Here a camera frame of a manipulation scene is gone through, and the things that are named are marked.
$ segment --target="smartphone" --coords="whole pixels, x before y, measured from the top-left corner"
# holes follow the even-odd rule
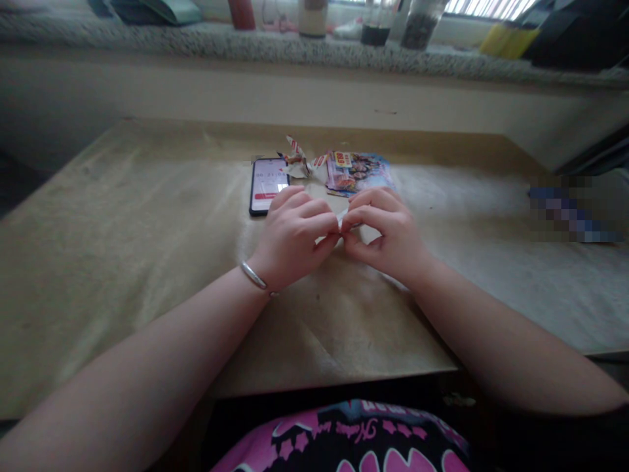
[[[280,170],[285,166],[286,163],[281,157],[258,159],[254,163],[254,170],[251,175],[251,196],[249,197],[249,214],[251,216],[266,215],[275,195],[288,187],[290,177]]]

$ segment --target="bangle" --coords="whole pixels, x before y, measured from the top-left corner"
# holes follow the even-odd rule
[[[242,271],[245,273],[245,275],[247,277],[249,277],[249,279],[256,284],[259,288],[261,288],[262,290],[266,290],[267,289],[267,284],[264,282],[264,280],[260,279],[260,277],[258,277],[257,273],[254,272],[254,270],[249,267],[249,264],[247,264],[245,261],[242,261],[240,263],[240,268],[242,269]],[[278,292],[271,292],[269,294],[272,297],[276,297],[279,295]]]

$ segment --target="right hand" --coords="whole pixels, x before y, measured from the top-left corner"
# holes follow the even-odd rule
[[[361,223],[377,229],[382,236],[366,245],[349,231]],[[400,196],[388,187],[370,188],[349,199],[341,235],[350,257],[407,287],[430,271],[433,258],[419,238],[415,219]]]

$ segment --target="jar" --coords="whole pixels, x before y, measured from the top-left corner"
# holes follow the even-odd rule
[[[412,0],[400,44],[425,50],[447,4],[448,0]]]
[[[365,0],[360,42],[367,46],[384,46],[399,5],[399,0]]]
[[[310,38],[326,37],[328,0],[299,0],[299,35]]]

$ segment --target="sticker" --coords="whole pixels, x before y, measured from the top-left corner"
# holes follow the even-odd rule
[[[335,152],[336,167],[352,167],[352,155],[350,153]]]

